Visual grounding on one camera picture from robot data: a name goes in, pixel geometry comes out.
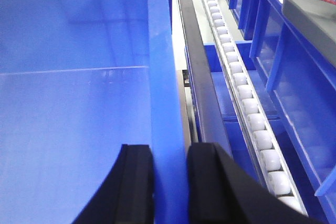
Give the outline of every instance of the metal frame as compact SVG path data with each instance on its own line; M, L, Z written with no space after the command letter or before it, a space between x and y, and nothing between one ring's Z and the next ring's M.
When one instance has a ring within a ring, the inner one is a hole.
M192 0L178 0L200 142L217 142L232 156Z
M187 102L186 102L186 96L185 96L185 82L184 82L184 76L183 71L178 70L176 71L176 77L177 77L177 86L178 86L178 92L180 95L180 107L181 107L181 120L182 120L182 127L183 127L183 135L184 135L184 146L185 151L187 152L189 149L189 146L191 145L192 138L191 138L191 128L189 124L189 117L188 117L188 109L187 109Z

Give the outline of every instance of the metal rail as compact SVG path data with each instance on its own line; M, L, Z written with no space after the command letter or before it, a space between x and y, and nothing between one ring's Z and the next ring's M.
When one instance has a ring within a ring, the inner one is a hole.
M178 0L187 65L198 120L198 139L217 142L232 156L192 0Z

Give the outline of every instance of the gray plastic part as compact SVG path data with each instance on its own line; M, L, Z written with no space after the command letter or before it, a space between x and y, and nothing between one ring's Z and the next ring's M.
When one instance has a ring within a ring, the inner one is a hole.
M336 5L283 0L282 13L336 67Z

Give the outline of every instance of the blue plastic surface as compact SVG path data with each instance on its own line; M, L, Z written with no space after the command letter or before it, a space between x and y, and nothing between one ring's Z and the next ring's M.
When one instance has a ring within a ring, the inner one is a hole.
M148 77L148 68L0 75L0 222L72 222L121 143L152 144Z
M269 119L277 118L277 112L274 108L268 93L265 90L265 86L261 81L261 78L257 71L255 70L253 63L248 58L249 53L249 42L237 42L237 47L239 52L244 59L244 63L247 66L248 73L250 75L251 81L253 82L259 99L264 107L266 115ZM212 79L216 89L216 94L221 108L222 117L224 121L236 120L237 116L232 104L232 100L229 95L229 90L227 88L224 75L222 73L221 65L217 56L216 48L214 44L205 45L210 69L212 72Z
M282 0L259 1L250 56L328 221L335 223L336 70L283 17L281 7Z
M242 30L244 39L252 39L253 34L248 29L251 25L254 26L256 12L250 10L250 6L258 5L259 0L240 0L240 15L238 20L238 28Z
M155 222L188 223L168 0L0 9L0 223L72 222L123 143L151 145Z
M253 61L250 58L252 41L251 40L236 40L235 43L239 50L240 56L244 62L246 70L256 70L256 67L253 64Z
M227 135L230 139L232 156L234 161L255 181L258 176L251 162L242 131L238 122L225 121Z

